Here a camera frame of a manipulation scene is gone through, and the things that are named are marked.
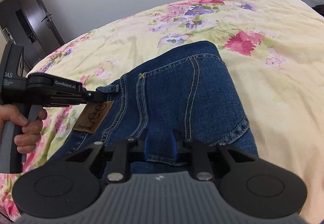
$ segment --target gray ribbed surface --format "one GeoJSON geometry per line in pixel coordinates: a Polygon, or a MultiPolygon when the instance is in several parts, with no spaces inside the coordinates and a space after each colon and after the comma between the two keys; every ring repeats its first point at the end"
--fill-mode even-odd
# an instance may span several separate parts
{"type": "Polygon", "coordinates": [[[306,224],[297,214],[278,220],[244,215],[229,206],[214,184],[188,172],[133,175],[124,184],[108,185],[91,207],[76,215],[36,219],[23,215],[18,224],[306,224]]]}

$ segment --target black cable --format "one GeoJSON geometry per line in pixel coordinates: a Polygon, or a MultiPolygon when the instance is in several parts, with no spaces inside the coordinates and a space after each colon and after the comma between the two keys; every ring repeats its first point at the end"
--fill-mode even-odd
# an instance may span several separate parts
{"type": "Polygon", "coordinates": [[[12,222],[12,223],[14,223],[11,219],[9,219],[5,214],[3,214],[1,211],[0,211],[0,214],[2,215],[2,216],[4,216],[7,220],[9,220],[10,222],[12,222]]]}

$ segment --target bedspread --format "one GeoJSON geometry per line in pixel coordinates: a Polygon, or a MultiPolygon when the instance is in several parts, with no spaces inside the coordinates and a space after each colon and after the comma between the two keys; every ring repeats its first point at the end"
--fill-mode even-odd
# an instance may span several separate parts
{"type": "MultiPolygon", "coordinates": [[[[299,175],[308,188],[301,215],[324,219],[324,18],[300,0],[186,0],[117,20],[62,46],[33,72],[78,80],[87,90],[175,46],[199,40],[220,51],[242,101],[259,155],[299,175]]],[[[24,172],[64,142],[84,106],[49,108],[24,172]]],[[[19,217],[0,175],[1,201],[19,217]]]]}

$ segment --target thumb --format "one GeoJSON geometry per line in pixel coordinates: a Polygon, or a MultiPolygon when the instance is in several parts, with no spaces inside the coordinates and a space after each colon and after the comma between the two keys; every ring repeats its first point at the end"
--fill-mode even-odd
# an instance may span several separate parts
{"type": "Polygon", "coordinates": [[[21,127],[28,124],[28,119],[20,113],[16,106],[10,104],[0,105],[0,137],[2,136],[4,123],[8,120],[21,127]]]}

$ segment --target blue denim jeans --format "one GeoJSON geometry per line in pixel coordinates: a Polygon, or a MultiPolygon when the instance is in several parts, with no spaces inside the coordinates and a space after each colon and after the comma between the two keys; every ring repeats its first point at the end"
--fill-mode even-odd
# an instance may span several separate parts
{"type": "Polygon", "coordinates": [[[60,158],[95,141],[114,145],[147,132],[147,162],[135,162],[132,173],[187,170],[173,159],[171,130],[213,146],[232,144],[257,155],[249,122],[226,65],[208,41],[176,47],[106,87],[109,113],[94,134],[72,131],[50,158],[60,158]]]}

